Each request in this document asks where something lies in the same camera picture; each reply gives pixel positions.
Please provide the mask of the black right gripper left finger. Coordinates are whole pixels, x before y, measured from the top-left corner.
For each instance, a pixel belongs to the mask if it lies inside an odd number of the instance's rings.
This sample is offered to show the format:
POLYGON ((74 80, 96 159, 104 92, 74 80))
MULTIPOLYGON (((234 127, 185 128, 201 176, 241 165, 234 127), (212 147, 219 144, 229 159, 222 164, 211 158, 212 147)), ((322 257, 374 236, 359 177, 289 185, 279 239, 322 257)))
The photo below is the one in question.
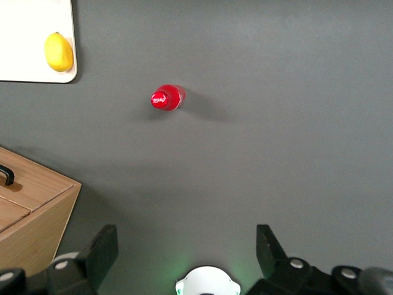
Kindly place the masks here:
POLYGON ((119 255, 117 226, 105 225, 78 253, 57 257, 46 270, 49 294, 97 294, 119 255))

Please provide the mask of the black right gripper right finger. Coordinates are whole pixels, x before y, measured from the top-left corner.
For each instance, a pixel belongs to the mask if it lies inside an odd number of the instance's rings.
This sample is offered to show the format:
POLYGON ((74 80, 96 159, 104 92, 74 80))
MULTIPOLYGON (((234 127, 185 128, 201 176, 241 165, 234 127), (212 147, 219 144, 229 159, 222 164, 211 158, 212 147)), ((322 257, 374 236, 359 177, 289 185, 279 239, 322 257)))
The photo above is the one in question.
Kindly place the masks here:
POLYGON ((290 258, 271 227, 256 229, 256 256, 263 278, 248 294, 333 294, 330 276, 300 258, 290 258))

